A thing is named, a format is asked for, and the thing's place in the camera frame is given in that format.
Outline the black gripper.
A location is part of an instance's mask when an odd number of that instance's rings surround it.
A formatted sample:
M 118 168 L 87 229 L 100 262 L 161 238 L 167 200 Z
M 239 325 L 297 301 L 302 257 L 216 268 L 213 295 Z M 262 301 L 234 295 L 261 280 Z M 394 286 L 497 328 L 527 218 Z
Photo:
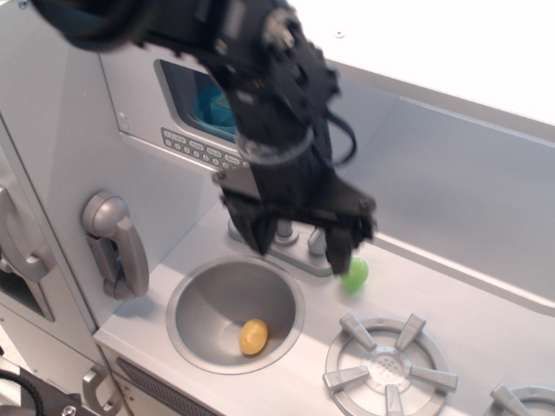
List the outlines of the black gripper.
M 324 229 L 334 275 L 349 271 L 352 252 L 374 236 L 375 201 L 340 179 L 332 164 L 329 131 L 311 129 L 291 149 L 238 137 L 248 166 L 215 173 L 231 220 L 247 245 L 265 255 L 278 220 Z

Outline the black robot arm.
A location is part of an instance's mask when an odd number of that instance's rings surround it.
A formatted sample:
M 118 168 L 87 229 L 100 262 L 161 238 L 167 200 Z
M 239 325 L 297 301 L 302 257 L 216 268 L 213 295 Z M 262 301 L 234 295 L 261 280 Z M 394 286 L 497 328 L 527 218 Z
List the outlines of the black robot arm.
M 37 1 L 38 13 L 79 49 L 153 44 L 192 55 L 228 100 L 246 166 L 218 173 L 222 201 L 241 237 L 265 254 L 282 219 L 325 234 L 332 271 L 350 267 L 373 237 L 375 201 L 336 174 L 330 111 L 337 72 L 285 1 Z

